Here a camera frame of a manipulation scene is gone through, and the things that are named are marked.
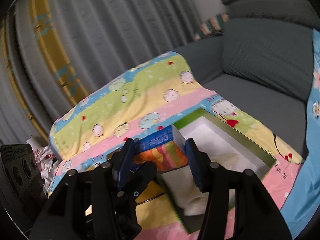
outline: pillow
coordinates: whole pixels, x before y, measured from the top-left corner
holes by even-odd
[[[307,102],[313,78],[312,29],[280,20],[225,24],[223,71]]]
[[[229,17],[226,13],[220,13],[207,19],[196,32],[195,41],[199,41],[207,37],[223,35],[224,24],[228,19]]]

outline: sofa armrest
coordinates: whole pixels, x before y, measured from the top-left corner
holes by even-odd
[[[223,36],[189,43],[174,51],[183,56],[201,85],[222,74]]]

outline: red heart print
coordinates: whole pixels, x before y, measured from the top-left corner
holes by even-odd
[[[237,123],[239,123],[237,120],[227,120],[227,125],[231,127],[234,127]]]

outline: metal screw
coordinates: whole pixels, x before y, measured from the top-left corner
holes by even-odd
[[[210,163],[210,167],[213,169],[217,169],[217,168],[219,168],[219,163],[215,163],[215,162]]]
[[[121,190],[118,192],[117,197],[122,197],[124,195],[124,192]]]
[[[248,176],[252,176],[253,175],[253,171],[250,169],[245,169],[244,173],[247,174]]]
[[[107,169],[111,166],[110,162],[104,162],[103,164],[101,164],[101,167],[104,169]]]
[[[76,174],[76,170],[73,170],[73,169],[72,169],[72,170],[68,171],[67,174],[68,174],[69,176],[73,176],[73,175]]]

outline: sofa backrest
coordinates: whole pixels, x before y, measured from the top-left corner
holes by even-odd
[[[307,0],[222,0],[228,5],[223,70],[307,102],[313,77],[312,28],[320,19]]]

